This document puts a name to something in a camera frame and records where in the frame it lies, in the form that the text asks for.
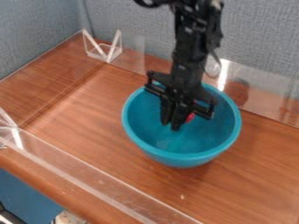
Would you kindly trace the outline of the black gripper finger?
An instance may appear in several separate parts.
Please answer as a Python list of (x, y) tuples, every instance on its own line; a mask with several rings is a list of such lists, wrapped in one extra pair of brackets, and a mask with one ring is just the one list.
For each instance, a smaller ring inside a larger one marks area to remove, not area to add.
[(172, 112), (171, 128), (172, 130), (179, 130), (184, 125), (185, 120), (192, 113), (192, 106), (180, 101)]
[(161, 98), (160, 101), (161, 101), (161, 114), (160, 114), (161, 124), (167, 125), (172, 120), (175, 103), (168, 98)]

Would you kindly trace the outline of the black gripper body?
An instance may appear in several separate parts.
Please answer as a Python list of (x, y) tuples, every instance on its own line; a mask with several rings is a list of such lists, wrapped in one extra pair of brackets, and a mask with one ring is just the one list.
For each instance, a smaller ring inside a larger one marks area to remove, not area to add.
[(209, 120), (217, 100), (201, 84), (207, 60), (207, 56), (189, 62), (180, 62), (175, 59), (169, 73), (149, 70), (145, 74), (147, 83), (144, 88), (160, 99), (168, 98), (173, 101), (175, 106), (179, 102), (191, 105), (192, 113)]

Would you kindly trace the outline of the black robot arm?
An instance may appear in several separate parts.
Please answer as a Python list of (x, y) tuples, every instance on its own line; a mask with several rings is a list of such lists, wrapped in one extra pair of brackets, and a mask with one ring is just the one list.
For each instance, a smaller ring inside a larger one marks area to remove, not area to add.
[(133, 0), (145, 8), (168, 5), (173, 13), (175, 48), (169, 73), (149, 71), (145, 90), (160, 97), (160, 121), (177, 130), (192, 115), (211, 119), (217, 99), (201, 85), (208, 57), (223, 33), (221, 0)]

